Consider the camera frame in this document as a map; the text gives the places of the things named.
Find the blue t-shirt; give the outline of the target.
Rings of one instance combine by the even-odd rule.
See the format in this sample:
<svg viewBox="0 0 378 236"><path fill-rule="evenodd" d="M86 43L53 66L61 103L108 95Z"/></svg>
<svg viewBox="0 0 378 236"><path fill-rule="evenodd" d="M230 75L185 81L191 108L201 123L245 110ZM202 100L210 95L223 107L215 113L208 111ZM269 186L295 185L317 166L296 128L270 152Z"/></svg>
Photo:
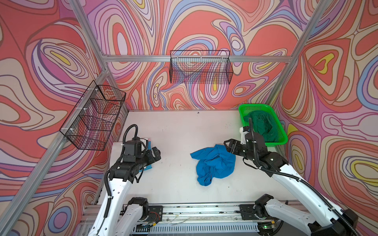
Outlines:
<svg viewBox="0 0 378 236"><path fill-rule="evenodd" d="M223 179L234 172L236 155L228 152L223 145L206 147L190 155L198 160L196 173L201 186L209 186L213 178Z"/></svg>

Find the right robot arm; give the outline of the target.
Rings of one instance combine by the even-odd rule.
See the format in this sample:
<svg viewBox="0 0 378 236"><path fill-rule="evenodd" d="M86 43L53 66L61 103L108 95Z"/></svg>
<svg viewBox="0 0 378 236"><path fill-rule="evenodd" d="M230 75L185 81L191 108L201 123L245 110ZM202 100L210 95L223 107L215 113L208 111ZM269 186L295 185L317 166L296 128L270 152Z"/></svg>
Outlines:
<svg viewBox="0 0 378 236"><path fill-rule="evenodd" d="M285 187L308 210L304 212L285 205L269 194L255 201L251 213L256 218L277 218L308 236L357 236L357 214L331 202L302 178L277 152L269 151L262 135L252 126L240 129L242 140L224 141L226 151L253 162L260 170Z"/></svg>

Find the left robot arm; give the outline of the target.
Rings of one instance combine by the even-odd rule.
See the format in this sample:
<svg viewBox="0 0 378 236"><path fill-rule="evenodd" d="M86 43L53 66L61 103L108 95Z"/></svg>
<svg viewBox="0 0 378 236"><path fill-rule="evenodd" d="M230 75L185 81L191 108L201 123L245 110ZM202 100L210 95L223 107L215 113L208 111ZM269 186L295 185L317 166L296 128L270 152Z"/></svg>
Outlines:
<svg viewBox="0 0 378 236"><path fill-rule="evenodd" d="M139 220L149 216L148 200L142 197L132 198L122 217L120 213L133 182L140 181L145 167L161 160L160 150L148 149L147 139L133 138L115 142L111 156L115 155L118 159L105 172L106 195L88 233L90 236L128 236Z"/></svg>

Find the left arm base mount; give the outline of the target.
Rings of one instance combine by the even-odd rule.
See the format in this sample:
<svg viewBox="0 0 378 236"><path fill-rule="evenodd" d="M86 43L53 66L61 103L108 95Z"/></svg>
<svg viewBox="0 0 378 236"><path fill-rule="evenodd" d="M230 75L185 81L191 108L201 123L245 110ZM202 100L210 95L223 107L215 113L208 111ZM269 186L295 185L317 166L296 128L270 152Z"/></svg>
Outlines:
<svg viewBox="0 0 378 236"><path fill-rule="evenodd" d="M124 205L121 210L121 215L126 216L127 213L132 213L135 210L141 212L139 222L158 223L162 220L162 205L149 205L148 207L138 204Z"/></svg>

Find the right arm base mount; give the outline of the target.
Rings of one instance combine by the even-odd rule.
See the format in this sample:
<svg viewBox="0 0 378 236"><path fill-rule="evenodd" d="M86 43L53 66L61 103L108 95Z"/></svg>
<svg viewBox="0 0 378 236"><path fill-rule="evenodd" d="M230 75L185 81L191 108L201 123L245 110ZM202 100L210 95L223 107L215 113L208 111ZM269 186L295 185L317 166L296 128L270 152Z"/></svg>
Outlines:
<svg viewBox="0 0 378 236"><path fill-rule="evenodd" d="M241 204L235 213L241 214L243 220L279 220L278 218L268 215L265 208L255 204Z"/></svg>

